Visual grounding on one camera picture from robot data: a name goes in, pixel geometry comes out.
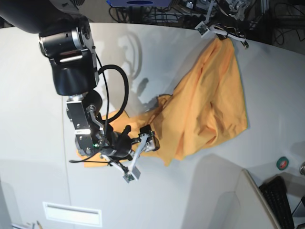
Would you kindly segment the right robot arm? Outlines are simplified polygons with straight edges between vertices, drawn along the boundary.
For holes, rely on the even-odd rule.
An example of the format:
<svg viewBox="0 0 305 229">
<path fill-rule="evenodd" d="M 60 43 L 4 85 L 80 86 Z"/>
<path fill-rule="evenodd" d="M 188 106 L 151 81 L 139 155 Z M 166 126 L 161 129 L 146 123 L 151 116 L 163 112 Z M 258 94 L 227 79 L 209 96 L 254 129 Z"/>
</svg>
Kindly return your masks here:
<svg viewBox="0 0 305 229">
<path fill-rule="evenodd" d="M 67 96 L 67 115 L 75 128 L 76 146 L 84 161 L 96 154 L 110 162 L 134 161 L 141 152 L 160 145 L 149 125 L 130 138 L 131 127 L 115 132 L 111 122 L 127 105 L 129 82 L 117 65 L 102 65 L 96 56 L 87 17 L 79 13 L 81 0 L 3 0 L 1 17 L 13 26 L 39 36 L 41 53 L 48 58 L 57 94 Z M 106 70 L 118 71 L 124 82 L 124 99 L 113 117 L 102 118 L 102 99 L 95 87 Z"/>
</svg>

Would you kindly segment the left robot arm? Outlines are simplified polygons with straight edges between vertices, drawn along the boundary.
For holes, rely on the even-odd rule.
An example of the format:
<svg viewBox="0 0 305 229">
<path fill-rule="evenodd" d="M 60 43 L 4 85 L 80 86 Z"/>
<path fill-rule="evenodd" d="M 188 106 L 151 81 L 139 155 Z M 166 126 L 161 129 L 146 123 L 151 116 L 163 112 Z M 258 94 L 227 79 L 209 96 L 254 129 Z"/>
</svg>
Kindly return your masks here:
<svg viewBox="0 0 305 229">
<path fill-rule="evenodd" d="M 237 21 L 245 19 L 245 11 L 250 6 L 250 0 L 216 0 L 221 12 Z"/>
</svg>

